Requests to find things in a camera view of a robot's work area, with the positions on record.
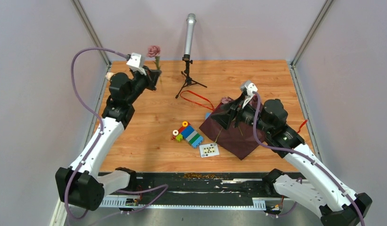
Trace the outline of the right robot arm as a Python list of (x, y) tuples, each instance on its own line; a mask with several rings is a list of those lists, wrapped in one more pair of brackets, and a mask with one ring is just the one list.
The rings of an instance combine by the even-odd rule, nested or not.
[(243, 105), (244, 97), (221, 106), (220, 113), (210, 115), (224, 129), (232, 122), (252, 126), (253, 136), (262, 131), (265, 143), (289, 162), (311, 183), (309, 188), (291, 179), (286, 173), (273, 169), (263, 182), (267, 196), (287, 196), (318, 216), (325, 226), (355, 226), (365, 224), (364, 218), (372, 204), (366, 193), (357, 193), (339, 180), (315, 156), (303, 138), (287, 124), (288, 113), (279, 99), (269, 99), (257, 108)]

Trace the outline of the cream artificial rose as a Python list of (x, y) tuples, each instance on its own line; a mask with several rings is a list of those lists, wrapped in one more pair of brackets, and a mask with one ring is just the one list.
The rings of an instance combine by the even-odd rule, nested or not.
[(106, 75), (105, 75), (105, 78), (108, 80), (108, 81), (111, 81), (111, 78), (114, 76), (115, 73), (112, 73), (112, 72), (107, 72)]

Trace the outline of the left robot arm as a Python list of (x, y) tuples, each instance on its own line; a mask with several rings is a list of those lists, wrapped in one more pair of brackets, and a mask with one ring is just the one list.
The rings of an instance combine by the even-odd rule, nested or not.
[(110, 78), (110, 95), (92, 139), (68, 168), (57, 170), (55, 179), (59, 198), (65, 204), (94, 211), (111, 193), (122, 190), (125, 194), (133, 194), (137, 191), (138, 182), (133, 170), (120, 167), (99, 176), (110, 148), (132, 119), (135, 112), (133, 103), (144, 90), (156, 90), (162, 74), (161, 70), (147, 66), (142, 71), (131, 72), (132, 78), (125, 73), (116, 73)]

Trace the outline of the mauve artificial rose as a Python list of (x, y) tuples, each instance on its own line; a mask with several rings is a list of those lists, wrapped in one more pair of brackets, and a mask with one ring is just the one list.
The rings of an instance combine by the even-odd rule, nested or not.
[(148, 47), (147, 57), (148, 58), (154, 58), (154, 63), (156, 65), (156, 69), (160, 70), (160, 52), (161, 48), (157, 45), (151, 45)]

